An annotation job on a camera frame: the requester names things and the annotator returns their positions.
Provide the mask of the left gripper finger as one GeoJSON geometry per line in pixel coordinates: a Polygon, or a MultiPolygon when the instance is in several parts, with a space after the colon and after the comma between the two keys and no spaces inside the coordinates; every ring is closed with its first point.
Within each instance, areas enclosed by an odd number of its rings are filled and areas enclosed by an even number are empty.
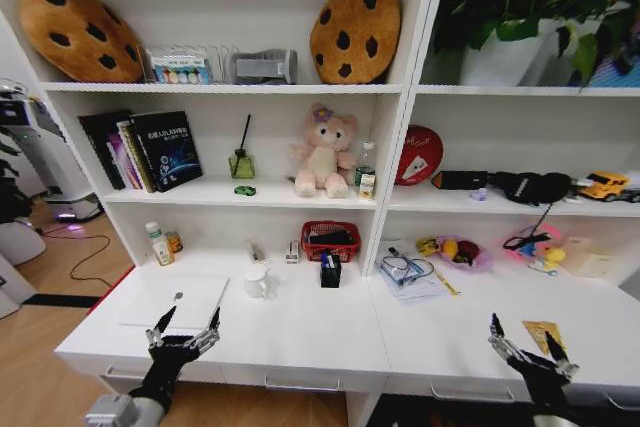
{"type": "Polygon", "coordinates": [[[176,308],[177,308],[176,305],[171,307],[165,314],[163,314],[159,318],[159,320],[157,321],[157,323],[152,329],[147,329],[145,331],[145,335],[147,337],[148,344],[150,346],[160,346],[162,344],[162,334],[164,333],[169,323],[171,322],[175,314],[176,308]]]}
{"type": "Polygon", "coordinates": [[[191,350],[197,350],[199,354],[203,354],[213,347],[220,339],[220,307],[217,307],[207,329],[197,334],[189,340],[185,346],[191,350]]]}

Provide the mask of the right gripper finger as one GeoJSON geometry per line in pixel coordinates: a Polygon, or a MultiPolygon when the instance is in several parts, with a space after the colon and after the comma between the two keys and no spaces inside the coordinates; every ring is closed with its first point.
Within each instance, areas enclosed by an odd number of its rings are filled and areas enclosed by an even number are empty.
{"type": "Polygon", "coordinates": [[[580,367],[571,362],[562,345],[548,331],[545,332],[546,343],[551,357],[556,362],[556,370],[566,379],[572,380],[580,367]]]}
{"type": "Polygon", "coordinates": [[[495,313],[491,316],[488,341],[498,355],[505,361],[509,359],[521,359],[520,350],[505,337],[500,320],[495,313]]]}

